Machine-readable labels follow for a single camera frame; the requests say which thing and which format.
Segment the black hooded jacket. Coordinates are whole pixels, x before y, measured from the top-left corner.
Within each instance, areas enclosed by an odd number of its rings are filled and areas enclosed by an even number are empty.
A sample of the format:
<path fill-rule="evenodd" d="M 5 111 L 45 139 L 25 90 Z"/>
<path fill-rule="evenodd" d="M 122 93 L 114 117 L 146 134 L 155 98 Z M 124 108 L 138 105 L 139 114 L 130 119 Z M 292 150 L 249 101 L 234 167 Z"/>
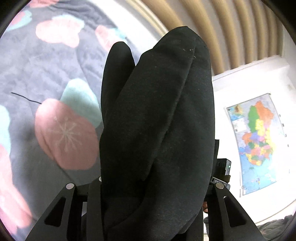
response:
<path fill-rule="evenodd" d="M 135 62 L 115 43 L 101 88 L 103 240 L 185 240 L 212 174 L 215 110 L 209 51 L 178 27 Z"/>

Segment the striped window blind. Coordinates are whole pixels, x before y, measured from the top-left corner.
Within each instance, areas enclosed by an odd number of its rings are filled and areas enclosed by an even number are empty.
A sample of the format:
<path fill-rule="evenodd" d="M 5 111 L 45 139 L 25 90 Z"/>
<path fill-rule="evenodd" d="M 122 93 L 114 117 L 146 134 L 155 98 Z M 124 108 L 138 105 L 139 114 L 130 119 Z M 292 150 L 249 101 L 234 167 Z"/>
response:
<path fill-rule="evenodd" d="M 263 1 L 127 1 L 156 31 L 188 26 L 209 48 L 212 74 L 281 55 L 283 25 Z"/>

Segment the grey floral bed quilt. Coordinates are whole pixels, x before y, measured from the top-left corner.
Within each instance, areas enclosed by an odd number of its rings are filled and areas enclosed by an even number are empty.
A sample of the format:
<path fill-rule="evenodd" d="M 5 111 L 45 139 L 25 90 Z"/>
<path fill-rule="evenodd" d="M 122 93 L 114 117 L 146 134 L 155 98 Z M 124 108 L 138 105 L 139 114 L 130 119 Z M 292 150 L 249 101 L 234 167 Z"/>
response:
<path fill-rule="evenodd" d="M 1 221 L 25 240 L 68 183 L 100 174 L 100 96 L 112 45 L 154 43 L 126 1 L 20 1 L 1 36 Z"/>

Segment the colourful wall map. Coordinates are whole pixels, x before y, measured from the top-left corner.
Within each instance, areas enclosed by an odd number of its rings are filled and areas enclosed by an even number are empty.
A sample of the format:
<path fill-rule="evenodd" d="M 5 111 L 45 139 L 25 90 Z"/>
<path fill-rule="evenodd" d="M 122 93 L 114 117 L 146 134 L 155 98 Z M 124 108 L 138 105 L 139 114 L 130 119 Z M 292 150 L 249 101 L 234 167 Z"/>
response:
<path fill-rule="evenodd" d="M 287 142 L 270 93 L 227 108 L 238 147 L 242 195 L 257 192 L 288 174 Z"/>

